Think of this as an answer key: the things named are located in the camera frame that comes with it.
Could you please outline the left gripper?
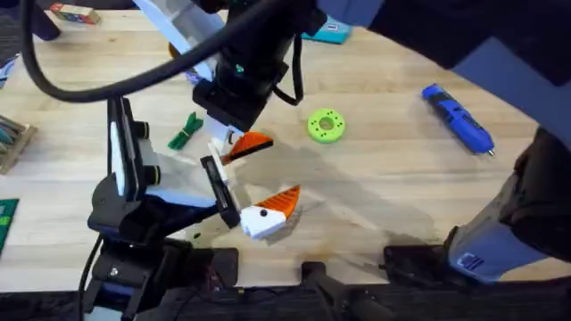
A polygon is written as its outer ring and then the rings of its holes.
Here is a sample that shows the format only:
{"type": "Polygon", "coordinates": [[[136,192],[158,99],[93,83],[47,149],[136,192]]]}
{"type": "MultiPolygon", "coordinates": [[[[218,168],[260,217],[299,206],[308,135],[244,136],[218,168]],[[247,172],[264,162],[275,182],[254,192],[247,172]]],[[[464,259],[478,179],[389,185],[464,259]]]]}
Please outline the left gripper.
{"type": "Polygon", "coordinates": [[[108,153],[108,174],[96,186],[87,225],[104,237],[134,245],[157,243],[215,214],[252,239],[286,224],[300,197],[295,185],[239,210],[229,193],[222,161],[224,144],[213,137],[211,155],[192,164],[151,152],[151,163],[120,152],[108,153]]]}

